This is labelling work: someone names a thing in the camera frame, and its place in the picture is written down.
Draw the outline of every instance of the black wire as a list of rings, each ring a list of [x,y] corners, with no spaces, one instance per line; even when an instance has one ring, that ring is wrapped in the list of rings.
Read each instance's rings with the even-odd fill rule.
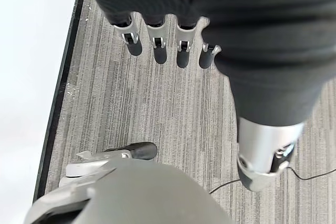
[[[328,175],[328,174],[331,174],[333,172],[336,172],[336,169],[334,169],[334,170],[331,170],[331,171],[329,171],[327,173],[322,173],[322,174],[319,174],[319,175],[315,175],[315,176],[312,176],[310,178],[301,178],[299,176],[299,174],[297,174],[297,172],[295,172],[295,170],[292,167],[288,166],[287,169],[290,169],[298,179],[304,180],[304,181],[311,180],[311,179],[318,178],[318,177],[323,177],[325,175]]]
[[[213,194],[215,191],[221,189],[222,187],[230,185],[230,184],[233,184],[233,183],[238,182],[238,181],[240,181],[240,179],[235,179],[235,180],[229,181],[229,182],[227,182],[225,184],[222,184],[222,185],[216,187],[215,189],[213,189],[209,194]]]
[[[322,174],[315,175],[315,176],[312,176],[312,177],[309,177],[309,178],[302,178],[302,177],[300,177],[299,174],[297,174],[297,172],[292,167],[288,166],[287,169],[290,169],[298,179],[303,180],[303,181],[307,181],[307,180],[311,180],[311,179],[314,179],[314,178],[323,177],[323,176],[326,176],[326,175],[329,175],[331,173],[336,172],[336,169],[334,169],[334,170],[331,170],[331,171],[329,171],[327,173],[322,173]],[[224,183],[224,184],[216,187],[215,189],[213,189],[209,194],[213,194],[215,191],[221,189],[222,187],[230,185],[230,184],[233,184],[233,183],[238,182],[238,181],[240,181],[240,179],[235,179],[235,180],[229,181],[227,183]]]

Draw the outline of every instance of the metal joint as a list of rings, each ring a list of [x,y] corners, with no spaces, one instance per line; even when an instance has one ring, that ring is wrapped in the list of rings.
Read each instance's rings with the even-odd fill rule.
[[[162,24],[162,26],[159,27],[153,27],[150,25],[147,25],[147,31],[149,35],[150,42],[153,46],[153,48],[157,48],[157,43],[155,42],[155,39],[160,39],[161,41],[161,48],[164,48],[166,46],[166,22]]]
[[[119,27],[117,25],[113,25],[115,29],[117,30],[117,33],[122,38],[122,40],[129,44],[129,41],[126,39],[126,35],[129,34],[132,38],[132,41],[134,44],[138,43],[139,40],[139,34],[138,34],[138,28],[134,21],[134,15],[131,14],[131,24],[127,27]]]
[[[187,52],[190,51],[191,46],[194,41],[195,32],[196,32],[196,27],[194,27],[193,29],[186,30],[176,25],[176,44],[177,44],[177,50],[179,52],[182,51],[182,42],[187,42],[187,46],[184,49]]]

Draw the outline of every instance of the silver metal part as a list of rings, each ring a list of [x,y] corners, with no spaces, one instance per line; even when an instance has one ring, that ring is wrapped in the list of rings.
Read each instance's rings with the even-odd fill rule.
[[[147,25],[147,31],[149,35],[149,40],[154,48],[156,48],[155,39],[159,38],[161,39],[161,48],[164,48],[166,46],[166,22],[162,24],[162,26],[159,27],[152,27],[150,25]]]
[[[209,44],[203,42],[203,48],[202,48],[203,51],[204,51],[204,52],[208,52],[208,48],[209,48]],[[216,45],[216,46],[214,47],[214,49],[212,50],[211,54],[213,54],[213,55],[215,56],[215,55],[218,54],[221,50],[222,50],[221,47],[220,47],[219,45]]]
[[[130,151],[120,150],[113,152],[102,152],[91,155],[90,152],[78,153],[78,156],[83,156],[82,162],[68,164],[66,167],[66,177],[81,177],[93,173],[99,167],[106,164],[115,158],[132,158]]]
[[[135,23],[134,15],[131,13],[131,24],[127,27],[119,27],[116,25],[113,25],[114,28],[117,30],[119,36],[123,39],[123,41],[128,44],[129,42],[126,40],[125,35],[130,34],[132,37],[132,40],[134,44],[138,43],[139,34],[138,34],[138,28]]]
[[[214,50],[212,50],[212,54],[215,56],[216,54],[218,54],[220,51],[222,50],[222,48],[219,45],[216,45]]]
[[[252,180],[248,184],[252,183],[254,189],[247,186],[248,189],[262,189],[270,182],[270,178],[274,178],[288,166],[289,163],[284,161],[279,164],[276,173],[270,172],[274,156],[286,157],[293,150],[303,126],[304,123],[275,127],[257,124],[244,118],[239,119],[238,171],[240,168],[247,180]]]
[[[60,209],[67,212],[67,206],[85,200],[71,223],[233,223],[211,195],[181,170],[132,158],[113,158],[92,174],[42,196],[24,223],[35,223]]]
[[[209,46],[209,43],[203,42],[203,51],[204,52],[208,52],[208,46]]]
[[[276,173],[258,173],[248,170],[241,161],[242,160],[240,158],[237,159],[239,178],[241,183],[250,191],[263,190],[289,165],[289,162],[285,161],[279,166]]]
[[[187,49],[186,51],[189,52],[191,49],[191,46],[194,41],[195,37],[195,32],[196,32],[196,27],[193,29],[182,29],[178,25],[176,25],[176,44],[177,44],[177,50],[179,52],[182,51],[182,42],[185,41],[187,42]]]

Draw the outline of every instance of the robotic hand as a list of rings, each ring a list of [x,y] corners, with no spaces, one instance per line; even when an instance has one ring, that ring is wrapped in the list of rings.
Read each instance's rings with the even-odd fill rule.
[[[237,164],[241,182],[249,190],[262,190],[288,166],[304,121],[322,86],[336,73],[336,0],[96,1],[134,56],[141,54],[142,47],[132,12],[141,13],[155,60],[160,64],[166,61],[164,17],[176,15],[176,63],[181,68],[188,64],[198,19],[207,17],[210,24],[202,31],[206,43],[199,65],[207,68],[214,59],[217,69],[229,77],[237,114]],[[132,156],[127,151],[115,154],[124,159]],[[114,217],[118,223],[127,223],[128,217],[129,220],[138,218],[137,223],[229,223],[215,201],[181,173],[164,165],[153,165],[153,162],[122,163],[120,158],[114,157],[95,157],[98,161],[104,159],[95,169],[91,164],[97,164],[97,160],[90,157],[84,167],[91,170],[81,174],[80,179],[77,176],[65,178],[56,192],[35,202],[26,223],[39,223],[37,220],[43,214],[61,206],[81,209],[83,206],[70,203],[85,202],[88,198],[93,202],[92,215],[84,211],[75,223],[94,223],[90,216],[101,217],[102,213],[104,218]],[[137,174],[131,164],[143,170],[142,176],[129,176]],[[136,179],[136,183],[128,185],[132,179]],[[153,179],[167,187],[166,191],[152,185]],[[122,181],[129,187],[123,187]],[[111,197],[103,194],[107,185],[113,191]],[[150,195],[158,197],[139,200],[148,195],[139,193],[148,189],[146,185],[151,185],[151,190],[154,187]],[[130,204],[141,210],[125,213],[122,207]],[[116,210],[107,212],[106,205]],[[162,209],[169,209],[170,214]],[[146,219],[146,212],[155,216]]]
[[[97,2],[135,56],[142,48],[132,12],[141,13],[158,63],[166,60],[165,14],[175,14],[181,68],[188,64],[198,19],[209,18],[199,64],[207,68],[215,58],[229,77],[241,182],[259,191],[288,166],[304,121],[335,74],[336,0]]]

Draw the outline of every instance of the gray carpet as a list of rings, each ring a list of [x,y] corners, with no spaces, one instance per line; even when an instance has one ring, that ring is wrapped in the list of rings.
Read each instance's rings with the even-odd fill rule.
[[[151,141],[158,162],[185,171],[207,190],[238,178],[236,122],[226,77],[212,66],[202,70],[198,36],[186,69],[176,66],[175,19],[170,23],[168,61],[153,58],[140,16],[143,53],[131,57],[94,0],[85,0],[50,164],[47,191],[56,188],[66,165],[84,150]],[[336,167],[336,82],[323,90],[293,167],[303,177]],[[213,197],[238,223],[334,223],[336,174],[309,182],[285,172],[260,193],[240,183]]]

